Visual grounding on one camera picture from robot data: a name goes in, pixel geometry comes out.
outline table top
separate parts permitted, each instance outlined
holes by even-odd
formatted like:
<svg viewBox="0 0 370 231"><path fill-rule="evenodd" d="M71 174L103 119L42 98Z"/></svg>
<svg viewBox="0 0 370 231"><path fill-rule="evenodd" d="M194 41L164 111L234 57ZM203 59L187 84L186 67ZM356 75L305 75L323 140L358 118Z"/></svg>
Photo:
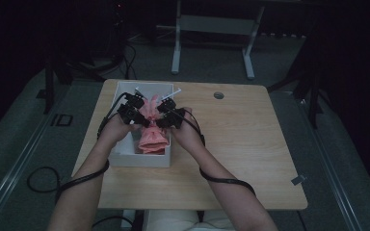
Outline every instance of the table top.
<svg viewBox="0 0 370 231"><path fill-rule="evenodd" d="M182 89L174 97L177 108L193 109L206 147L237 178L254 187L266 209L306 208L302 186L291 182L298 174L264 87L171 83ZM95 144L117 84L118 80L104 83L73 172ZM216 99L215 92L225 97ZM221 206L199 175L195 160L172 139L171 167L110 167L104 175L99 208L211 210Z"/></svg>

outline pink garment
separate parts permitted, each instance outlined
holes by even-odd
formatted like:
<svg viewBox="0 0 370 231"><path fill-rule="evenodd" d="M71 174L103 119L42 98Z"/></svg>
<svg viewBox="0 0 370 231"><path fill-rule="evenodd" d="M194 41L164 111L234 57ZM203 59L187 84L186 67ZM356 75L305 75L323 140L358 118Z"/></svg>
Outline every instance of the pink garment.
<svg viewBox="0 0 370 231"><path fill-rule="evenodd" d="M145 154L164 153L165 146L169 144L166 138L166 131L157 127L155 124L155 120L160 118L160 114L157 110L157 99L158 95L152 96L150 102L144 99L144 105L139 110L140 113L151 122L149 127L143 127L139 143L139 148L142 149Z"/></svg>

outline person's left arm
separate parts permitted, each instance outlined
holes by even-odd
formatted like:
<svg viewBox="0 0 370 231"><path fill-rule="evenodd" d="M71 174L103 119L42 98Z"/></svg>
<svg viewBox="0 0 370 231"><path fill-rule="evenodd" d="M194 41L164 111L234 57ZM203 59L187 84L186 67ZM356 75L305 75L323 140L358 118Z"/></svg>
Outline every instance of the person's left arm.
<svg viewBox="0 0 370 231"><path fill-rule="evenodd" d="M107 162L111 149L129 131L136 128L137 126L124 124L119 115L113 116L72 179L101 170ZM91 230L101 194L102 182L103 174L65 190L56 204L48 230Z"/></svg>

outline hand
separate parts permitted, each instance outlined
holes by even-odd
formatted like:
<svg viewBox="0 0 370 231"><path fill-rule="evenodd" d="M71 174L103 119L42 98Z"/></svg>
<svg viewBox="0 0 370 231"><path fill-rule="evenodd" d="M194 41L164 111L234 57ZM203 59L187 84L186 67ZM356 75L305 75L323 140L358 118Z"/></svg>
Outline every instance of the hand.
<svg viewBox="0 0 370 231"><path fill-rule="evenodd" d="M192 112L191 108L184 109L190 113ZM196 127L198 127L197 123L192 119L189 113L185 112L184 117L188 119ZM185 120L182 121L180 129L172 128L171 132L175 137L176 141L191 154L194 154L198 152L201 148L204 148L199 133Z"/></svg>
<svg viewBox="0 0 370 231"><path fill-rule="evenodd" d="M137 130L140 127L140 124L127 125L122 121L119 114L114 114L104 126L97 143L101 143L111 149L118 141L124 139L128 132Z"/></svg>

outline person's right arm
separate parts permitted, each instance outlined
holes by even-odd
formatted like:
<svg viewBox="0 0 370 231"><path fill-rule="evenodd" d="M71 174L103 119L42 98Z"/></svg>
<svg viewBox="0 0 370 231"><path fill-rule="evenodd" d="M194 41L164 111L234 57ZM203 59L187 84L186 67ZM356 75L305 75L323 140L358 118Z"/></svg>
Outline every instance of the person's right arm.
<svg viewBox="0 0 370 231"><path fill-rule="evenodd" d="M185 118L194 122L188 113L185 114ZM236 179L204 147L198 133L187 122L183 121L180 129L172 129L172 133L207 175L214 178ZM236 230L278 230L260 201L249 189L240 185L210 181L208 183Z"/></svg>

